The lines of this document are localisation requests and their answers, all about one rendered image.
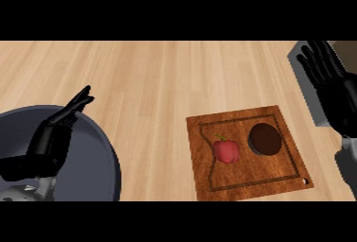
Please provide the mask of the red bell pepper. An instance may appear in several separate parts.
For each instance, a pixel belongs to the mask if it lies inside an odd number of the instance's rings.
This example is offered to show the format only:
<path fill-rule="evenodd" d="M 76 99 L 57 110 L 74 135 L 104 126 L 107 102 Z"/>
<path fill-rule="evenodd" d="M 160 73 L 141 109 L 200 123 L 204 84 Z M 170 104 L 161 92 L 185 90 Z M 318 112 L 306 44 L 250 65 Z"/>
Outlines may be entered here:
<path fill-rule="evenodd" d="M 220 162 L 226 164 L 234 164 L 239 158 L 239 144 L 234 140 L 228 140 L 222 135 L 220 140 L 214 141 L 214 154 Z"/>

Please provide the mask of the dark grey round plate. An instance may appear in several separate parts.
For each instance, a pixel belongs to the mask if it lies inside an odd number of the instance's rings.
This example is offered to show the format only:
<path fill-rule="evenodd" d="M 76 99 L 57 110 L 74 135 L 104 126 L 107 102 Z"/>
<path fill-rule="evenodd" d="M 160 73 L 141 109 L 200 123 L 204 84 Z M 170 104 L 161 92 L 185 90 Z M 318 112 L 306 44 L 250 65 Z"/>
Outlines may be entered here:
<path fill-rule="evenodd" d="M 24 155 L 40 122 L 62 108 L 36 105 L 0 113 L 0 158 Z M 67 161 L 55 186 L 55 201 L 119 201 L 120 162 L 95 121 L 76 113 Z"/>

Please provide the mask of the grey box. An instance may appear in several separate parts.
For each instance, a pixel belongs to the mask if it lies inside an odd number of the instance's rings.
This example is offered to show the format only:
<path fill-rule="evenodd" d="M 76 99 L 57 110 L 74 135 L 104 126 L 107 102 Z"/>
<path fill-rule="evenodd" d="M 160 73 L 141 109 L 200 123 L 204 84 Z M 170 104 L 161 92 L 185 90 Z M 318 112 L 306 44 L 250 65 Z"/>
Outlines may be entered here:
<path fill-rule="evenodd" d="M 329 43 L 344 64 L 344 69 L 349 73 L 357 75 L 357 41 L 331 41 Z M 318 127 L 328 127 L 329 123 L 319 103 L 316 88 L 309 80 L 301 63 L 297 60 L 297 55 L 303 53 L 301 46 L 307 44 L 306 41 L 298 41 L 296 43 L 291 53 L 288 54 L 288 59 L 315 124 Z"/>

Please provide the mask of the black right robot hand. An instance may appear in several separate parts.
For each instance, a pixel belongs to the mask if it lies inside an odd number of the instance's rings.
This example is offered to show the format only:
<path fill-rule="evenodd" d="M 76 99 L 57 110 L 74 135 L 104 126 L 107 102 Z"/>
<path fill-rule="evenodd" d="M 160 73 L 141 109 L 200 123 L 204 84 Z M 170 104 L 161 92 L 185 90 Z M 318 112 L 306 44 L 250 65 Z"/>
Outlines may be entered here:
<path fill-rule="evenodd" d="M 309 41 L 297 60 L 318 91 L 332 129 L 343 137 L 357 138 L 357 74 L 346 71 L 328 41 Z"/>

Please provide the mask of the brown wooden cutting board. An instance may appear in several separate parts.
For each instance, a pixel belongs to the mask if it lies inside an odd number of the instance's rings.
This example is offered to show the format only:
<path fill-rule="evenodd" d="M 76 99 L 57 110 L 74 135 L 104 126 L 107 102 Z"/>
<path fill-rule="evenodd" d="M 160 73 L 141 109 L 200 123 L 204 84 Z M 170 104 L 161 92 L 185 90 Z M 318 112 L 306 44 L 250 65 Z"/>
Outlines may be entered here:
<path fill-rule="evenodd" d="M 248 145 L 253 127 L 272 125 L 282 137 L 281 151 L 257 154 Z M 200 200 L 242 200 L 315 187 L 294 137 L 278 106 L 220 112 L 188 118 L 192 170 Z M 217 160 L 214 142 L 226 139 L 239 145 L 239 160 Z"/>

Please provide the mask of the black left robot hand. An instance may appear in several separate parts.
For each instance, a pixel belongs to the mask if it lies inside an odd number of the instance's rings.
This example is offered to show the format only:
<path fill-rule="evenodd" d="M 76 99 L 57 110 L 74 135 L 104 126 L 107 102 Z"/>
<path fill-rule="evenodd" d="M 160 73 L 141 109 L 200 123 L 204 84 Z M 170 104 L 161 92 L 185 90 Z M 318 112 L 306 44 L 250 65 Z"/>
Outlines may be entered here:
<path fill-rule="evenodd" d="M 58 175 L 67 160 L 77 112 L 93 100 L 88 85 L 62 109 L 40 122 L 27 153 L 0 159 L 0 178 L 6 182 Z"/>

